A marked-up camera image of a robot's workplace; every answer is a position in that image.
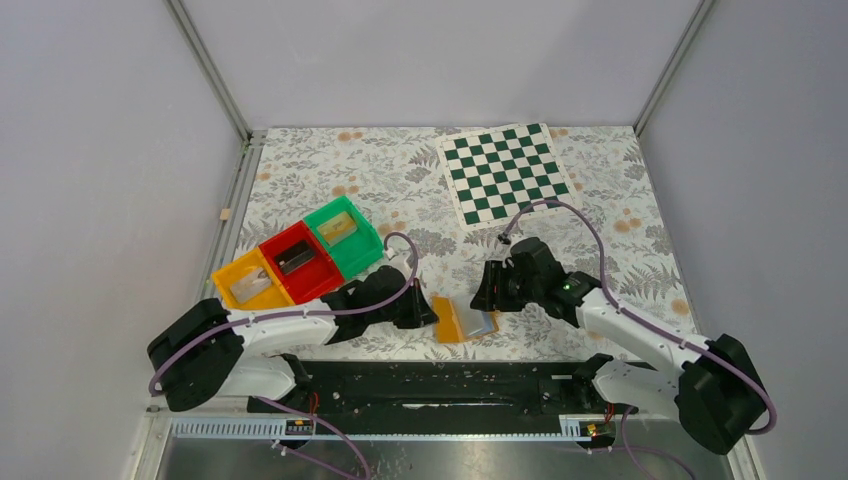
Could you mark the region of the orange card holder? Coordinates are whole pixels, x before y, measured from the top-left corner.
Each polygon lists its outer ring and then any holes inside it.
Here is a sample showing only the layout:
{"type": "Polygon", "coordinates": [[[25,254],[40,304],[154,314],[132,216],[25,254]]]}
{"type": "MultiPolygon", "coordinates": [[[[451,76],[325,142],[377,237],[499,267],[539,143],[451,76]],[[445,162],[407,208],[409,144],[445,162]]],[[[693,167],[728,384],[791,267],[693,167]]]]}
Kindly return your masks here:
{"type": "Polygon", "coordinates": [[[432,309],[438,316],[434,326],[440,344],[458,344],[497,333],[497,313],[473,309],[473,296],[432,297],[432,309]]]}

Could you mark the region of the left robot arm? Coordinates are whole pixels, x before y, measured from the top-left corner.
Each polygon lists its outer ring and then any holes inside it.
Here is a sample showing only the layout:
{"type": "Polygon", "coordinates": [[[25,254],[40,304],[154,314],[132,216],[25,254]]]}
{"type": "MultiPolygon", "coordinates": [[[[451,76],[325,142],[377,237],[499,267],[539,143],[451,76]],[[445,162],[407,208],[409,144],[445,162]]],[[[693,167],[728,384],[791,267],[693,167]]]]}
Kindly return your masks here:
{"type": "Polygon", "coordinates": [[[266,397],[296,411],[311,387],[293,348],[350,341],[380,323],[404,330],[437,321],[418,280],[388,265],[302,305],[250,311],[203,299],[148,345],[148,389],[173,412],[216,397],[266,397]]]}

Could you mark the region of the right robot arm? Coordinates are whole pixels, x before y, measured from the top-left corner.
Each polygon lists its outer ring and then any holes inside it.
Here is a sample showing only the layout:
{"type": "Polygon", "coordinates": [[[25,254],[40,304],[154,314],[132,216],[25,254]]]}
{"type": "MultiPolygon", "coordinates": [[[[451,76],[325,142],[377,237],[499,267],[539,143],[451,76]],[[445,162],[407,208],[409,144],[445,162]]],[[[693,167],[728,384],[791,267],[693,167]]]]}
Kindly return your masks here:
{"type": "Polygon", "coordinates": [[[583,410],[597,412],[608,403],[637,407],[678,421],[718,455],[729,453],[767,410],[757,392],[762,380],[739,340],[684,336],[658,320],[638,324],[612,305],[600,280],[565,271],[536,237],[516,243],[504,260],[487,261],[470,302],[484,312],[519,312],[529,304],[645,362],[639,368],[606,354],[591,357],[573,386],[583,410]]]}

